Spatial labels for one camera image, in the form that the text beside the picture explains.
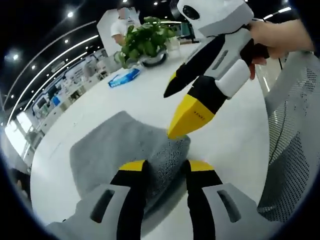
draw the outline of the gray towel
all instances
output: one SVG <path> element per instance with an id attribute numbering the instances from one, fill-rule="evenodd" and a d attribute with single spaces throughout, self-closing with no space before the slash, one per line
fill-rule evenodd
<path id="1" fill-rule="evenodd" d="M 170 140 L 166 131 L 119 112 L 72 146 L 70 164 L 81 198 L 101 184 L 109 184 L 119 167 L 148 160 L 151 179 L 145 213 L 168 189 L 187 158 L 190 139 Z"/>

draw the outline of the plant pot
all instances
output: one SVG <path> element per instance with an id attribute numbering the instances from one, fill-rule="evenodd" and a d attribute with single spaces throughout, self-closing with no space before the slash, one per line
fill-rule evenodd
<path id="1" fill-rule="evenodd" d="M 140 58 L 141 64 L 146 68 L 153 68 L 163 64 L 168 58 L 166 50 L 160 51 L 156 57 L 143 56 Z"/>

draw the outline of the tabletop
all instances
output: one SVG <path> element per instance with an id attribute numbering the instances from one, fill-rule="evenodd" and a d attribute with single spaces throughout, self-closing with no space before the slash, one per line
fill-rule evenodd
<path id="1" fill-rule="evenodd" d="M 120 111 L 142 123 L 167 128 L 176 107 L 191 87 L 164 99 L 170 76 L 198 44 L 181 46 L 182 57 L 143 69 L 127 84 L 110 88 L 111 74 L 81 96 L 54 123 L 33 158 L 30 188 L 33 210 L 43 224 L 72 216 L 80 200 L 70 166 L 71 147 L 95 127 Z M 257 204 L 264 189 L 269 160 L 269 126 L 257 79 L 238 91 L 203 128 L 189 134 L 189 159 L 215 167 L 224 183 L 232 183 Z M 192 239 L 185 195 L 173 211 L 144 239 Z"/>

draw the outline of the potted plant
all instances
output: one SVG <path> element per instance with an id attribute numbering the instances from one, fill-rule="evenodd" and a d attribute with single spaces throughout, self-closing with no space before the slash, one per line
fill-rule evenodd
<path id="1" fill-rule="evenodd" d="M 162 64 L 167 59 L 166 42 L 175 37 L 175 33 L 156 17 L 145 17 L 145 23 L 136 28 L 129 26 L 125 36 L 125 45 L 117 58 L 127 69 L 140 61 L 145 67 Z"/>

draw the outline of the white shirt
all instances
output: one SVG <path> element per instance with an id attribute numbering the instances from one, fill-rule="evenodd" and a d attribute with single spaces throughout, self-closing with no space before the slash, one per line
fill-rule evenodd
<path id="1" fill-rule="evenodd" d="M 128 19 L 117 19 L 112 25 L 111 25 L 111 37 L 114 35 L 121 34 L 122 36 L 125 36 L 128 32 L 128 27 L 134 25 L 135 27 L 141 26 L 141 24 L 137 21 L 134 21 L 131 18 Z"/>

